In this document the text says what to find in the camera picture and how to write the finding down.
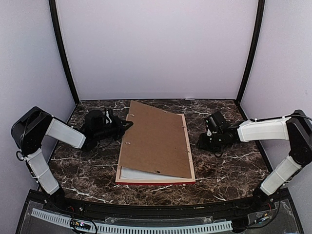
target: marble surface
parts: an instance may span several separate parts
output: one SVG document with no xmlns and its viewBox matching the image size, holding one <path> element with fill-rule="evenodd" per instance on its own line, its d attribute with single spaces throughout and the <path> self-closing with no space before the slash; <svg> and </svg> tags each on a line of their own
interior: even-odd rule
<svg viewBox="0 0 312 234">
<path fill-rule="evenodd" d="M 268 175 L 267 167 L 255 143 L 228 147 L 221 158 L 199 150 L 195 144 L 205 132 L 204 117 L 220 110 L 228 121 L 242 119 L 231 100 L 139 100 L 166 111 L 185 114 L 192 149 L 196 184 L 174 186 L 116 185 L 115 176 L 120 142 L 82 152 L 59 143 L 50 160 L 50 168 L 66 192 L 75 199 L 123 205 L 189 205 L 226 201 L 252 195 L 257 184 Z M 129 100 L 83 101 L 74 111 L 69 125 L 79 128 L 88 111 L 113 108 L 125 119 Z M 110 140 L 103 140 L 106 146 Z"/>
</svg>

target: white wall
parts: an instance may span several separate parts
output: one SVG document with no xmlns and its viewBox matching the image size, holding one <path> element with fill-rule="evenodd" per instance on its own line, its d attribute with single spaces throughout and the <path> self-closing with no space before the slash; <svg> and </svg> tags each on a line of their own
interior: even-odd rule
<svg viewBox="0 0 312 234">
<path fill-rule="evenodd" d="M 236 98 L 256 0 L 58 0 L 80 99 Z"/>
<path fill-rule="evenodd" d="M 312 117 L 312 2 L 266 1 L 259 43 L 242 101 L 248 117 L 274 117 L 302 109 Z M 263 142 L 273 167 L 288 142 Z M 312 165 L 288 185 L 305 233 L 312 233 Z"/>
<path fill-rule="evenodd" d="M 15 158 L 11 127 L 31 107 L 67 120 L 74 108 L 53 32 L 48 1 L 1 1 L 0 7 L 0 230 L 15 233 L 30 188 L 25 163 Z M 48 158 L 55 145 L 45 140 Z"/>
</svg>

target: cable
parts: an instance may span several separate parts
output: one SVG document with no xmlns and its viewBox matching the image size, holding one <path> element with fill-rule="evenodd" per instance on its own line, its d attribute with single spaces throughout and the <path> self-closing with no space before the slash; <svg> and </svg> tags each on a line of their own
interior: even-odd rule
<svg viewBox="0 0 312 234">
<path fill-rule="evenodd" d="M 228 145 L 225 145 L 225 146 L 223 147 L 223 149 L 221 150 L 221 154 L 220 154 L 220 155 L 217 155 L 217 154 L 214 152 L 214 156 L 215 156 L 216 158 L 222 157 L 223 154 L 224 154 L 224 150 L 225 150 L 225 148 L 226 148 L 227 146 L 228 146 Z"/>
<path fill-rule="evenodd" d="M 271 210 L 272 210 L 272 207 L 271 207 L 271 205 L 267 202 L 267 204 L 268 204 L 268 206 L 269 206 L 269 208 L 270 208 L 270 211 L 269 211 L 269 213 L 271 212 Z"/>
<path fill-rule="evenodd" d="M 112 138 L 111 142 L 109 142 L 107 145 L 102 146 L 102 147 L 99 147 L 99 145 L 100 145 L 101 143 L 100 143 L 100 141 L 98 141 L 97 148 L 98 148 L 98 149 L 104 149 L 104 148 L 106 148 L 107 146 L 109 146 L 110 144 L 112 144 L 112 143 L 113 143 L 113 140 L 114 140 L 114 139 Z"/>
<path fill-rule="evenodd" d="M 254 222 L 252 222 L 251 224 L 249 224 L 249 225 L 247 225 L 247 226 L 245 226 L 245 227 L 239 228 L 239 227 L 234 227 L 234 226 L 232 226 L 232 227 L 233 227 L 233 230 L 235 230 L 235 229 L 236 229 L 236 230 L 241 230 L 241 229 L 259 229 L 259 228 L 264 228 L 265 226 L 268 226 L 270 223 L 272 223 L 273 220 L 275 220 L 275 218 L 276 218 L 277 215 L 278 215 L 278 212 L 279 212 L 279 208 L 280 208 L 280 207 L 281 207 L 281 188 L 279 188 L 279 201 L 278 201 L 278 208 L 277 208 L 277 211 L 276 211 L 274 217 L 271 218 L 265 225 L 262 225 L 262 226 L 260 226 L 260 227 L 251 227 L 252 225 L 257 224 L 258 221 L 260 221 L 261 219 L 263 219 L 263 217 L 261 217 L 261 218 L 256 219 Z"/>
<path fill-rule="evenodd" d="M 287 116 L 272 117 L 272 118 L 262 118 L 262 119 L 257 119 L 257 120 L 251 118 L 250 121 L 252 121 L 252 122 L 263 122 L 263 121 L 266 121 L 266 120 L 274 120 L 274 119 L 288 118 L 288 117 L 301 117 L 301 118 L 306 118 L 306 119 L 312 121 L 311 117 L 301 116 L 301 115 L 296 115 L 296 114 L 291 114 L 291 115 L 287 115 Z"/>
<path fill-rule="evenodd" d="M 41 187 L 41 190 L 43 192 L 43 194 L 47 197 L 47 200 L 50 202 L 50 204 L 57 210 L 61 211 L 62 213 L 68 213 L 68 214 L 72 214 L 72 215 L 77 215 L 77 216 L 80 216 L 82 218 L 84 218 L 85 220 L 91 222 L 96 230 L 95 234 L 98 234 L 98 227 L 96 226 L 95 222 L 93 220 L 91 220 L 90 218 L 87 218 L 86 216 L 83 216 L 81 214 L 77 214 L 77 213 L 74 213 L 74 212 L 71 212 L 71 211 L 66 211 L 66 210 L 63 210 L 59 207 L 57 207 L 53 201 L 51 201 L 49 195 L 47 194 L 47 192 L 43 189 L 43 187 L 41 186 L 41 184 L 39 183 L 39 186 Z"/>
<path fill-rule="evenodd" d="M 301 117 L 301 118 L 306 118 L 310 121 L 312 121 L 312 118 L 311 117 L 308 117 L 308 116 L 301 116 L 301 115 L 291 115 L 291 117 Z"/>
<path fill-rule="evenodd" d="M 20 150 L 16 151 L 16 157 L 18 158 L 19 161 L 23 162 L 24 159 L 23 159 L 23 154 Z"/>
</svg>

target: white paper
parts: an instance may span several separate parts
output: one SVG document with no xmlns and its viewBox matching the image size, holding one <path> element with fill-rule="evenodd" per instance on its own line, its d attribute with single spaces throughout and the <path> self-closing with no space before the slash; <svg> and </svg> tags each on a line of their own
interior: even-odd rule
<svg viewBox="0 0 312 234">
<path fill-rule="evenodd" d="M 175 179 L 175 180 L 185 180 L 185 178 L 174 177 L 169 175 L 160 175 L 150 172 L 143 172 L 139 170 L 134 170 L 126 167 L 121 167 L 120 172 L 121 179 L 138 179 L 138 180 L 166 180 L 166 179 Z"/>
</svg>

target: black metal edge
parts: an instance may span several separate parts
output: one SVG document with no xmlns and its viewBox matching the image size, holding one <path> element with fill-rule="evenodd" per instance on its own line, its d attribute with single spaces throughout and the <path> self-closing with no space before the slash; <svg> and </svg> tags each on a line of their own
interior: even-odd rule
<svg viewBox="0 0 312 234">
<path fill-rule="evenodd" d="M 235 99 L 227 98 L 136 98 L 136 99 L 91 99 L 91 100 L 80 100 L 84 101 L 121 101 L 121 100 L 224 100 L 224 101 L 235 101 Z"/>
<path fill-rule="evenodd" d="M 271 196 L 275 201 L 279 200 L 279 194 L 275 193 Z M 30 190 L 26 198 L 26 202 L 22 209 L 22 213 L 19 218 L 19 224 L 17 227 L 16 234 L 19 233 L 23 218 L 28 206 L 29 201 L 43 204 L 43 208 L 54 212 L 59 212 L 49 203 L 45 203 L 45 195 L 41 192 Z M 297 227 L 300 233 L 303 233 L 300 219 L 298 217 L 296 208 L 293 203 L 293 199 L 289 193 L 288 188 L 281 190 L 281 200 L 288 199 L 292 206 L 292 211 L 297 223 Z M 183 206 L 133 206 L 133 205 L 113 205 L 103 204 L 97 202 L 81 201 L 76 199 L 66 199 L 76 211 L 82 207 L 83 211 L 79 211 L 80 215 L 84 215 L 87 218 L 94 220 L 105 220 L 108 217 L 120 217 L 120 218 L 132 218 L 132 219 L 186 219 L 196 217 L 209 217 L 212 216 L 214 220 L 226 219 L 226 220 L 237 220 L 246 219 L 247 215 L 254 211 L 233 211 L 229 208 L 232 206 L 242 206 L 250 204 L 252 197 L 241 198 L 232 201 L 215 202 L 197 205 L 183 205 Z M 265 205 L 260 210 L 267 210 L 268 207 Z"/>
<path fill-rule="evenodd" d="M 296 220 L 296 224 L 297 224 L 298 231 L 299 231 L 300 234 L 304 234 L 303 228 L 302 228 L 302 224 L 301 224 L 301 221 L 300 221 L 300 219 L 299 219 L 299 215 L 298 215 L 297 209 L 296 209 L 296 207 L 295 207 L 295 205 L 294 205 L 293 198 L 292 198 L 290 192 L 289 192 L 289 198 L 288 198 L 288 200 L 289 200 L 289 203 L 290 203 L 290 205 L 291 205 L 291 207 L 292 207 L 292 213 L 293 213 L 293 216 L 294 216 L 294 218 L 295 218 L 295 220 Z"/>
<path fill-rule="evenodd" d="M 19 217 L 19 222 L 18 222 L 18 226 L 16 227 L 16 231 L 15 231 L 15 234 L 20 234 L 20 231 L 21 231 L 21 226 L 23 224 L 23 221 L 24 221 L 24 217 L 25 217 L 25 213 L 26 213 L 26 210 L 27 210 L 27 206 L 28 206 L 28 200 L 29 200 L 29 193 L 28 193 L 28 196 L 26 198 L 26 201 L 24 202 L 24 205 L 23 205 L 23 209 L 21 211 L 21 214 L 20 214 L 20 217 Z"/>
<path fill-rule="evenodd" d="M 237 100 L 235 100 L 234 103 L 235 103 L 236 107 L 238 108 L 238 111 L 240 112 L 240 114 L 244 118 L 244 120 L 248 120 L 248 118 L 247 118 L 243 108 L 240 106 L 240 103 Z M 261 142 L 259 140 L 255 140 L 254 142 L 255 142 L 259 152 L 262 155 L 262 158 L 264 160 L 265 165 L 268 168 L 268 171 L 271 173 L 273 171 L 273 168 L 272 168 L 272 165 L 270 164 L 269 158 L 268 158 L 267 154 L 265 153 L 264 148 L 263 148 Z"/>
<path fill-rule="evenodd" d="M 257 9 L 256 18 L 255 18 L 255 23 L 254 23 L 252 43 L 250 45 L 250 50 L 249 50 L 242 82 L 240 84 L 239 91 L 236 97 L 236 101 L 238 103 L 240 103 L 243 99 L 245 89 L 247 86 L 247 82 L 249 79 L 250 71 L 252 69 L 254 55 L 257 49 L 257 44 L 258 44 L 259 35 L 260 35 L 261 23 L 262 23 L 263 12 L 264 12 L 264 3 L 265 3 L 265 0 L 258 1 L 258 9 Z"/>
<path fill-rule="evenodd" d="M 72 74 L 70 72 L 67 56 L 65 53 L 65 48 L 64 48 L 64 44 L 63 44 L 62 34 L 60 31 L 58 11 L 57 11 L 57 6 L 56 6 L 55 0 L 49 0 L 49 5 L 50 5 L 50 12 L 51 12 L 51 18 L 52 18 L 55 38 L 56 38 L 57 44 L 58 44 L 59 56 L 60 56 L 60 59 L 61 59 L 62 64 L 63 64 L 63 68 L 64 68 L 66 79 L 67 79 L 67 82 L 68 82 L 68 85 L 70 88 L 70 92 L 72 93 L 74 102 L 77 105 L 79 103 L 79 97 L 78 97 L 77 90 L 75 88 L 74 80 L 73 80 Z"/>
</svg>

